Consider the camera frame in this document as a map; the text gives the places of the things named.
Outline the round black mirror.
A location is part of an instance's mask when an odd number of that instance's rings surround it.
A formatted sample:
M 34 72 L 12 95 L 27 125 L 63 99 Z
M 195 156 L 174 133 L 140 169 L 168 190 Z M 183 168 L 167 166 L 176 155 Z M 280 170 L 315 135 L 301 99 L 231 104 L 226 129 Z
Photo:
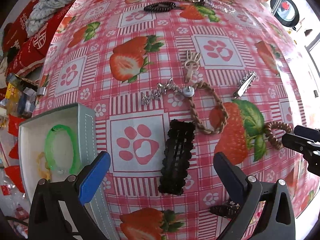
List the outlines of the round black mirror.
M 299 22 L 299 11 L 292 0 L 270 0 L 272 15 L 285 27 L 295 27 Z

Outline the black lace snap clips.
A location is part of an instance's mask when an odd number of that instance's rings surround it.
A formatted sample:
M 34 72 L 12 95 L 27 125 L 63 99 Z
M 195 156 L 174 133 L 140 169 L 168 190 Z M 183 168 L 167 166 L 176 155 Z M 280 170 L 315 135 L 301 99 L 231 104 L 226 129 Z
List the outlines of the black lace snap clips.
M 162 194 L 181 195 L 190 167 L 194 148 L 195 125 L 192 122 L 171 120 L 165 142 L 163 167 L 158 191 Z

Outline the silver rhinestone hair clip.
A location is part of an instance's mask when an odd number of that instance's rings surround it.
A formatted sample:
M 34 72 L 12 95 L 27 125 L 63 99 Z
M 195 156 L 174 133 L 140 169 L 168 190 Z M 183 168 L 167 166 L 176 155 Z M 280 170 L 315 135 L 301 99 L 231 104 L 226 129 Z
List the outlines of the silver rhinestone hair clip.
M 249 71 L 241 80 L 240 85 L 237 90 L 233 93 L 233 99 L 237 99 L 242 97 L 249 87 L 251 86 L 252 82 L 256 79 L 257 75 L 255 71 Z

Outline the pink strawberry checked tablecloth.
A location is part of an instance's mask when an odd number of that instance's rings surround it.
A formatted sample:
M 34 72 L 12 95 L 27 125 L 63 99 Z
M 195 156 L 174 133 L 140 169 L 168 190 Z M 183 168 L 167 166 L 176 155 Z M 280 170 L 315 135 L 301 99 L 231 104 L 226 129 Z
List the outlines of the pink strawberry checked tablecloth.
M 232 163 L 261 181 L 284 179 L 296 216 L 319 191 L 302 156 L 274 149 L 263 125 L 319 125 L 313 109 L 314 81 L 289 34 L 257 0 L 225 0 L 233 12 L 183 2 L 183 10 L 148 13 L 164 0 L 76 0 L 67 16 L 77 20 L 54 35 L 43 67 L 48 82 L 36 114 L 78 102 L 95 111 L 97 149 L 111 156 L 102 183 L 110 213 L 110 239 L 127 239 L 120 216 L 144 207 L 185 215 L 184 226 L 167 239 L 215 239 L 226 220 L 209 212 L 228 198 L 213 167 L 223 151 Z M 229 119 L 221 134 L 197 132 L 183 194 L 158 191 L 171 120 L 190 122 L 189 103 L 167 92 L 147 105 L 143 95 L 173 79 L 184 85 L 187 50 L 201 53 L 190 80 L 204 81 L 223 101 Z M 249 72 L 256 79 L 233 99 Z

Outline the grey knitted cloth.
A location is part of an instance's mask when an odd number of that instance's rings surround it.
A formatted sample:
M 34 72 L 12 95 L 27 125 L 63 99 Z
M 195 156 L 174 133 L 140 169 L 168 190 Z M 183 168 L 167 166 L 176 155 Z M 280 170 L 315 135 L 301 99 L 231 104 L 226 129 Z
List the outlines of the grey knitted cloth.
M 59 9 L 72 1 L 74 0 L 39 0 L 33 6 L 29 18 L 25 23 L 27 37 L 30 38 L 37 34 Z

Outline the white grey jewelry box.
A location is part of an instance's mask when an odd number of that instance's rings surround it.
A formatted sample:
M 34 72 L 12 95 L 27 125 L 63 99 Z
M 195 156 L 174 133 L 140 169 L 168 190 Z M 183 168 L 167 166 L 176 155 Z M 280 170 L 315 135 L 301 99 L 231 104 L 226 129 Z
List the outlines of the white grey jewelry box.
M 58 182 L 97 157 L 95 111 L 79 103 L 46 111 L 20 124 L 18 140 L 23 187 L 32 200 L 46 167 Z

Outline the green plastic bangle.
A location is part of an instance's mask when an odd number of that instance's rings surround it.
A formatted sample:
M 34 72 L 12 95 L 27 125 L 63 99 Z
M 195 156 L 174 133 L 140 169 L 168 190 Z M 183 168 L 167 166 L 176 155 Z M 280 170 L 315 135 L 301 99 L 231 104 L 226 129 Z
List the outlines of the green plastic bangle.
M 44 153 L 51 171 L 58 174 L 77 174 L 80 171 L 78 137 L 69 126 L 59 124 L 49 130 Z

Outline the beige rabbit hair clip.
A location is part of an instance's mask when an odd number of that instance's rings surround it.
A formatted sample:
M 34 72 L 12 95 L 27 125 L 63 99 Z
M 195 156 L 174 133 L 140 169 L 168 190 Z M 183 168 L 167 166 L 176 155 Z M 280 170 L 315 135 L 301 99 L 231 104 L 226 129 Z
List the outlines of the beige rabbit hair clip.
M 188 83 L 191 80 L 193 73 L 200 67 L 201 53 L 187 50 L 186 61 L 184 62 L 184 82 Z

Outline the red printed fabric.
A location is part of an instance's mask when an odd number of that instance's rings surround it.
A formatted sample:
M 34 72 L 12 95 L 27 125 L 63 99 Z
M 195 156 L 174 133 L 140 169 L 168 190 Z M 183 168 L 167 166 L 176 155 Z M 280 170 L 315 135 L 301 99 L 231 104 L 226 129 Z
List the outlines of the red printed fabric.
M 31 0 L 13 23 L 4 28 L 1 79 L 26 76 L 42 66 L 53 36 L 77 20 L 67 16 L 75 0 Z

